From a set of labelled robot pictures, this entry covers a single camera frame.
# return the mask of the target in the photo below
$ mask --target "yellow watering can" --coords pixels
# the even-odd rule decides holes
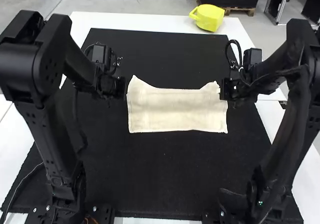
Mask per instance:
[[[224,9],[210,4],[199,5],[189,13],[189,17],[196,21],[198,27],[211,32],[218,30],[224,16]]]

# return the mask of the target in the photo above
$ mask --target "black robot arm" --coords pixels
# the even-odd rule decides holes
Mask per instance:
[[[235,107],[256,102],[258,94],[273,93],[285,80],[289,93],[275,139],[254,169],[246,194],[219,191],[220,223],[286,223],[293,180],[320,130],[319,60],[317,36],[308,21],[300,19],[289,21],[286,42],[267,60],[262,61],[262,51],[255,48],[244,52],[243,63],[229,60],[230,77],[223,80],[220,98]]]
[[[25,119],[42,157],[49,204],[57,210],[48,222],[60,218],[79,224],[85,217],[86,175],[55,94],[63,74],[77,90],[103,99],[123,98],[125,80],[113,75],[120,58],[109,47],[93,44],[89,60],[70,36],[71,25],[67,15],[44,21],[38,12],[20,11],[0,35],[0,87]]]

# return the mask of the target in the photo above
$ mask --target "floor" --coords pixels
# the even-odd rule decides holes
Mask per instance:
[[[263,50],[264,59],[286,40],[286,27],[273,25],[265,16],[266,2],[258,1],[254,17],[243,12],[232,12],[230,15],[240,19],[255,47]],[[197,5],[196,0],[0,0],[0,4],[0,33],[21,9],[39,11],[47,19],[53,13],[70,15],[73,11],[188,15]],[[292,17],[302,18],[301,6],[301,0],[290,0],[280,23],[286,23]],[[288,95],[285,83],[280,88]],[[320,152],[320,137],[317,143]]]

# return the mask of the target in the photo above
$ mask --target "table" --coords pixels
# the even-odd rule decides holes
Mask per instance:
[[[210,34],[199,29],[187,16],[73,12],[70,17],[73,22],[71,36],[80,47],[84,43],[90,28]],[[241,44],[242,51],[254,47],[238,18],[225,17],[216,34],[224,34],[229,39],[237,39]],[[280,89],[270,96],[259,95],[256,103],[256,108],[271,142],[275,138],[285,112],[278,100],[285,100]],[[12,105],[0,122],[1,203],[11,188],[32,144],[33,137],[27,124],[17,112],[15,106]],[[11,167],[10,170],[7,170],[6,166],[9,162]],[[292,190],[305,224],[318,223],[320,220],[320,205],[318,204],[320,188],[318,188],[318,183],[320,183],[320,156],[316,148],[311,145],[296,175]],[[22,224],[26,218],[26,214],[9,214],[6,224]],[[193,223],[189,220],[115,219],[116,224],[144,224],[150,222],[155,224]]]

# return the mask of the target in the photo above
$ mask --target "white towel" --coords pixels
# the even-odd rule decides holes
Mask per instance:
[[[132,77],[126,94],[130,133],[199,130],[228,133],[228,102],[217,82],[201,89],[153,87]]]

